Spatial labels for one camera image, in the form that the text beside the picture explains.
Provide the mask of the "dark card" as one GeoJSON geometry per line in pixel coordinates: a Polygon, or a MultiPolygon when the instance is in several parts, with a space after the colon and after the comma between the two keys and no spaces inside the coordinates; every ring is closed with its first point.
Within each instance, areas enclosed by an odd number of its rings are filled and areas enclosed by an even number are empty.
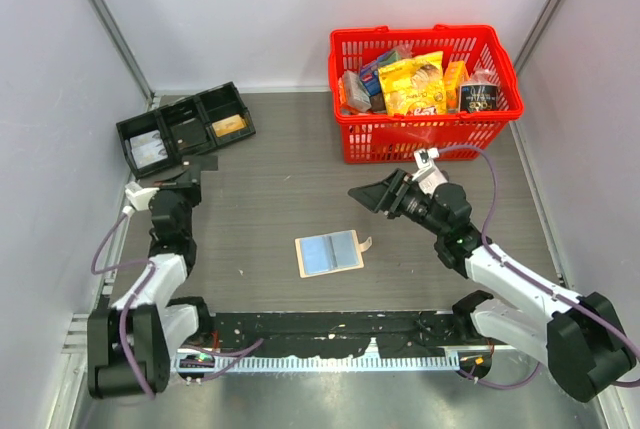
{"type": "Polygon", "coordinates": [[[177,152],[181,156],[198,154],[209,143],[209,139],[202,122],[192,118],[171,127],[171,133],[176,143],[177,152]]]}

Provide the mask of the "beige card holder wallet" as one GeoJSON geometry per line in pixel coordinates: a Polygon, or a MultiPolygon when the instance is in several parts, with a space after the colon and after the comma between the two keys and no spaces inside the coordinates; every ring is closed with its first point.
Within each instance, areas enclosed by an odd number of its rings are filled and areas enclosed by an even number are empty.
{"type": "Polygon", "coordinates": [[[297,238],[294,241],[302,279],[361,269],[372,238],[358,239],[355,230],[297,238]]]}

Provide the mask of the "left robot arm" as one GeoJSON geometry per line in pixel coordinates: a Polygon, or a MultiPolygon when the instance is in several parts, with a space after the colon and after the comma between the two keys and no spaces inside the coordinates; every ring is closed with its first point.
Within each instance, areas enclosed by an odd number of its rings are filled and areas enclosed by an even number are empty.
{"type": "Polygon", "coordinates": [[[181,345],[202,347],[214,331],[202,298],[173,296],[196,263],[193,211],[202,201],[200,165],[188,163],[179,174],[149,187],[132,181],[125,197],[116,222],[148,212],[150,244],[146,258],[137,262],[143,271],[136,282],[88,317],[87,386],[97,400],[154,398],[166,389],[170,363],[181,345]]]}

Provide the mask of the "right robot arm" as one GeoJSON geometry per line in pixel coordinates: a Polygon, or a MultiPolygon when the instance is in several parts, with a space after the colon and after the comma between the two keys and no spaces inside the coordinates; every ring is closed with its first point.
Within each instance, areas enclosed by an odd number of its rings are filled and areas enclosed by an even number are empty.
{"type": "Polygon", "coordinates": [[[434,249],[449,269],[487,289],[458,304],[451,320],[457,340],[497,339],[544,365],[558,386],[588,402],[614,385],[625,386],[639,349],[623,331],[602,294],[582,296],[544,279],[507,255],[471,221],[464,189],[445,181],[424,192],[397,169],[384,180],[351,188],[349,196],[373,213],[404,216],[436,237],[434,249]]]}

